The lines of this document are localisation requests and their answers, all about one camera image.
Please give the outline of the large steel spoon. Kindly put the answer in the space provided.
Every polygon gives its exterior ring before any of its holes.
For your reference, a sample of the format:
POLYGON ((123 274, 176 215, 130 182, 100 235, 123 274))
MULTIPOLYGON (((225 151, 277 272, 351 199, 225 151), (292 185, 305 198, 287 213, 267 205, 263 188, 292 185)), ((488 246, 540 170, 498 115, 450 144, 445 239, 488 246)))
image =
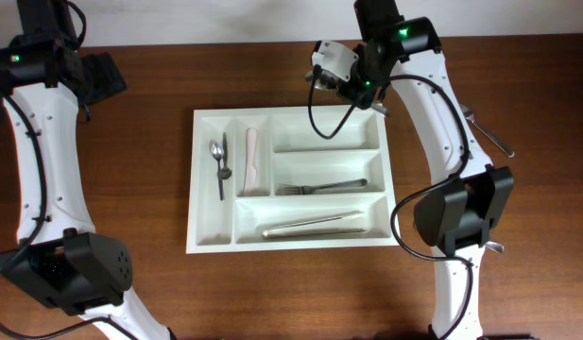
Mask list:
POLYGON ((378 88, 372 82, 358 76, 352 76, 349 81, 345 82, 326 71, 322 71, 317 77, 315 88, 322 91, 334 91, 357 109, 373 109, 385 118, 389 116, 389 110, 376 102, 378 88))

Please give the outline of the steel fork with thick handle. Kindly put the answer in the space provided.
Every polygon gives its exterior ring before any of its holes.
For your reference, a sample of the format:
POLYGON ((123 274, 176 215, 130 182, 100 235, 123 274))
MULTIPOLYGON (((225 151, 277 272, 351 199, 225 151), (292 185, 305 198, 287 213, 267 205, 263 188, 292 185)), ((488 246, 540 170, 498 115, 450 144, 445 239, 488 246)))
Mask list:
POLYGON ((463 104, 460 104, 460 109, 465 118, 474 127, 476 127, 483 135, 487 136, 506 156, 508 156, 509 158, 513 158, 515 156, 515 151, 509 144, 506 144, 503 141, 501 141, 496 135, 494 135, 491 131, 487 130, 486 128, 482 127, 475 120, 475 116, 471 108, 463 104))

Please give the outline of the small steel teaspoon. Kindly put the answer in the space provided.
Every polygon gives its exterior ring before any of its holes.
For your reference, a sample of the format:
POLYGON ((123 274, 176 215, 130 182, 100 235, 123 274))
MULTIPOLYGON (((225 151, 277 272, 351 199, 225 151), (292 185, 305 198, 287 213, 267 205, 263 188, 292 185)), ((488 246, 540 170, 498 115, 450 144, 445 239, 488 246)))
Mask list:
POLYGON ((217 184, 218 184, 218 193, 219 193, 220 200, 223 201, 225 199, 223 179, 221 177, 221 170, 222 170, 221 162, 222 162, 223 156, 224 156, 223 146, 220 145, 218 142, 211 141, 210 153, 216 161, 216 166, 217 166, 216 177, 217 177, 217 184))

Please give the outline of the pink plastic knife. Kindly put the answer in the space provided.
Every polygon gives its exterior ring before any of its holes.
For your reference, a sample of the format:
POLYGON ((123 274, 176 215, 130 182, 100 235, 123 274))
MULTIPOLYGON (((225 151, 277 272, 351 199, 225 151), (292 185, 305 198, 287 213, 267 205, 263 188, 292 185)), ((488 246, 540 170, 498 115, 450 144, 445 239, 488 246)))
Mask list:
POLYGON ((257 168, 255 166, 255 156, 259 138, 257 128, 249 128, 246 131, 246 174, 243 187, 243 195, 250 196, 257 184, 257 168))

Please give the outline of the thin steel fork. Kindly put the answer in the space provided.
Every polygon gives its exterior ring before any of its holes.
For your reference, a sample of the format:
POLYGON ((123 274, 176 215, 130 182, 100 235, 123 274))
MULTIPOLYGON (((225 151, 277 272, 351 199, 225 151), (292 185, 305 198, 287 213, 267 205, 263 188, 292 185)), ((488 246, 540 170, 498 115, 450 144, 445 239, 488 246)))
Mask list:
POLYGON ((275 191, 276 196, 308 196, 319 194, 340 194, 356 192, 365 189, 369 182, 365 178, 352 179, 319 185, 280 184, 275 191))

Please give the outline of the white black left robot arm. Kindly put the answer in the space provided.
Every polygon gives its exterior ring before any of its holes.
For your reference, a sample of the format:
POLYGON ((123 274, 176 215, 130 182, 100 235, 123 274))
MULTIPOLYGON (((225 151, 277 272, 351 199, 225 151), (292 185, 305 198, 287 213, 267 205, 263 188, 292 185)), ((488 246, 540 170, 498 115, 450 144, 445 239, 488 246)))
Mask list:
POLYGON ((123 92, 107 53, 81 55, 87 20, 70 1, 21 1, 23 31, 0 49, 0 98, 16 146, 21 210, 0 278, 110 339, 170 339, 133 289, 125 244, 96 231, 81 184, 77 117, 123 92))

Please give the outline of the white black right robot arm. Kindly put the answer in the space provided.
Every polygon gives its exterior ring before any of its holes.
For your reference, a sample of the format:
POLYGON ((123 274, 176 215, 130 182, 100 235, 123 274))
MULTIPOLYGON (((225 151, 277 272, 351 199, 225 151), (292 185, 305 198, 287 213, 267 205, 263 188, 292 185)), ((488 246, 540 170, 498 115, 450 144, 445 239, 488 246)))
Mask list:
POLYGON ((431 184, 396 204, 413 202, 414 226, 430 247, 436 303, 429 332, 436 339, 481 339, 479 270, 491 231, 513 189, 474 139, 446 69, 441 41, 426 17, 407 20, 393 1, 353 5, 362 36, 356 61, 337 89, 365 109, 392 87, 418 133, 431 184))

